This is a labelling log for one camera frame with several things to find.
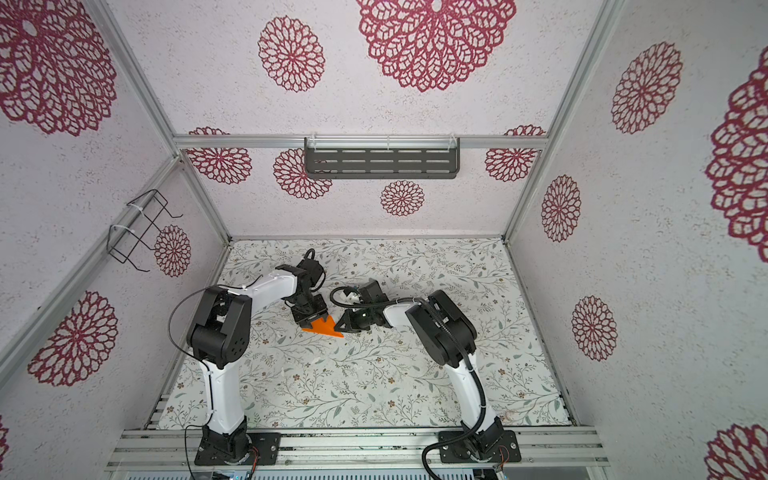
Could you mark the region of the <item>orange square paper sheet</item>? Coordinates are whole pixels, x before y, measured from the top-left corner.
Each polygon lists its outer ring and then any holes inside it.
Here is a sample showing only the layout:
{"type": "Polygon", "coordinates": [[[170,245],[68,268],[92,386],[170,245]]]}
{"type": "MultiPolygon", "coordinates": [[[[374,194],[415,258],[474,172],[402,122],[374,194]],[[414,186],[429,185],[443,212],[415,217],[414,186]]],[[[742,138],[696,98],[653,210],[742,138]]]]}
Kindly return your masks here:
{"type": "Polygon", "coordinates": [[[315,333],[335,338],[343,338],[344,335],[338,332],[336,329],[336,323],[334,319],[328,315],[326,317],[317,318],[309,323],[308,327],[303,327],[302,330],[309,333],[315,333]]]}

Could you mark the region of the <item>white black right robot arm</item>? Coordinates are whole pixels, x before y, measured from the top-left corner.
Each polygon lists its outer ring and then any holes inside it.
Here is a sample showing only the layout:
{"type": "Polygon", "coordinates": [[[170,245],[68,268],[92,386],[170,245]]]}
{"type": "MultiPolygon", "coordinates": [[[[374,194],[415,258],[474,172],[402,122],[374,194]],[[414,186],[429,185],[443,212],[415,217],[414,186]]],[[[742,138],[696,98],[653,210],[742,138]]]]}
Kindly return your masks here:
{"type": "Polygon", "coordinates": [[[372,281],[337,287],[329,300],[344,309],[334,327],[339,333],[359,333],[376,325],[415,334],[433,362],[446,370],[453,386],[463,428],[457,440],[476,455],[486,454],[499,442],[503,425],[480,379],[477,331],[446,292],[390,299],[372,281]]]}

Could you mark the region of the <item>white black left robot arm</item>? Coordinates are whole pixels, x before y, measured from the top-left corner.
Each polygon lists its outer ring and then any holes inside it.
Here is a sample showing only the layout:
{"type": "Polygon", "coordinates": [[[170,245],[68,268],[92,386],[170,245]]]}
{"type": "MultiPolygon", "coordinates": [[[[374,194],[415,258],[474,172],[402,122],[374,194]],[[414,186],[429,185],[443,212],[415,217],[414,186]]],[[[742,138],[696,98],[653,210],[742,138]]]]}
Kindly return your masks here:
{"type": "Polygon", "coordinates": [[[335,326],[319,293],[324,279],[319,262],[305,259],[296,266],[280,265],[246,286],[215,285],[203,291],[187,344],[203,372],[209,430],[231,435],[245,420],[238,362],[249,347],[253,313],[283,302],[303,330],[335,326]]]}

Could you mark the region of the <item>grey slotted wall shelf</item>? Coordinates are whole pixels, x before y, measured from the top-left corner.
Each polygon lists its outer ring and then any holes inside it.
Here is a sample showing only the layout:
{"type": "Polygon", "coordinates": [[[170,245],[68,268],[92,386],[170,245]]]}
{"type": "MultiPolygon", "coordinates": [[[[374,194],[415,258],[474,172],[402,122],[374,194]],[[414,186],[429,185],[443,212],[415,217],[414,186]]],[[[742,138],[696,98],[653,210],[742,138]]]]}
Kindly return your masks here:
{"type": "Polygon", "coordinates": [[[304,168],[313,180],[451,180],[460,166],[461,142],[455,137],[434,146],[304,140],[304,168]]]}

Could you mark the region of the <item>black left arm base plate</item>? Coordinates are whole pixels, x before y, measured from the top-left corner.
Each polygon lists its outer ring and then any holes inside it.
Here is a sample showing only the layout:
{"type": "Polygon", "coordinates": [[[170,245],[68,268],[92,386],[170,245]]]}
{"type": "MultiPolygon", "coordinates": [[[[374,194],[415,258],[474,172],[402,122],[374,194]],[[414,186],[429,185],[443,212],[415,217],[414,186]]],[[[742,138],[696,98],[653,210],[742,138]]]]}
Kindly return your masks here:
{"type": "Polygon", "coordinates": [[[195,466],[275,465],[279,453],[279,433],[235,432],[219,434],[204,429],[195,466]]]}

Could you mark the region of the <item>aluminium front rail frame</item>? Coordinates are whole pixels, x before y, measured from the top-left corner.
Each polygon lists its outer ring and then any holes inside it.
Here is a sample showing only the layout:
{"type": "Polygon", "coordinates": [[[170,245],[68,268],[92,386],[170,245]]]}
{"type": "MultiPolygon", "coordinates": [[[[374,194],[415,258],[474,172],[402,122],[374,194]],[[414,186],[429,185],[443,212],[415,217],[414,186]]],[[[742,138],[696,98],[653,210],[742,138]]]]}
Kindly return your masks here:
{"type": "MultiPolygon", "coordinates": [[[[437,442],[440,428],[252,429],[264,470],[406,468],[422,465],[421,453],[437,442]]],[[[126,430],[105,466],[117,471],[206,472],[195,464],[201,433],[184,430],[126,430]]],[[[434,469],[466,467],[609,466],[608,455],[592,427],[509,427],[502,446],[477,456],[458,447],[432,451],[434,469]]]]}

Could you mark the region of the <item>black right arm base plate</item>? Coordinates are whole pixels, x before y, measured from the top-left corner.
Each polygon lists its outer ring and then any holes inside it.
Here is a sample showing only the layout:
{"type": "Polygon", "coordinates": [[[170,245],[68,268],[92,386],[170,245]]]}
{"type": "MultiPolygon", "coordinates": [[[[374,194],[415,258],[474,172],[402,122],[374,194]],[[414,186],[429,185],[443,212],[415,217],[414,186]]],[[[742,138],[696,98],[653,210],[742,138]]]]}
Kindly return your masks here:
{"type": "MultiPolygon", "coordinates": [[[[459,435],[459,431],[443,430],[438,433],[438,441],[453,441],[459,435]]],[[[476,435],[461,442],[453,441],[440,449],[440,460],[445,464],[519,463],[522,455],[515,433],[505,429],[500,433],[476,435]]]]}

